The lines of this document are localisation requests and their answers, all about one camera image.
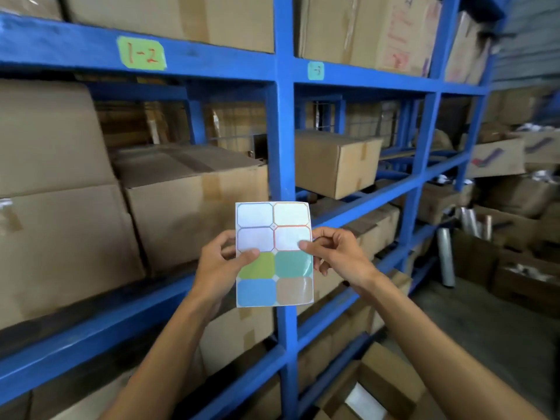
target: shelf label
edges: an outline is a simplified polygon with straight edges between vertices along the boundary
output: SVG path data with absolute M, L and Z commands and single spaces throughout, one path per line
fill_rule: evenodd
M 164 47 L 156 40 L 120 36 L 116 39 L 120 61 L 129 69 L 165 70 Z
M 322 81 L 325 79 L 325 63 L 309 62 L 307 64 L 307 78 L 309 81 Z

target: green sticker label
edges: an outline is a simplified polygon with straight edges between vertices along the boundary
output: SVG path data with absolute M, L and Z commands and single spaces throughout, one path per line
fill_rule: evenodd
M 309 62 L 307 64 L 307 78 L 310 81 L 322 81 L 325 79 L 325 63 Z
M 155 40 L 120 36 L 116 39 L 120 61 L 129 69 L 165 70 L 163 46 Z

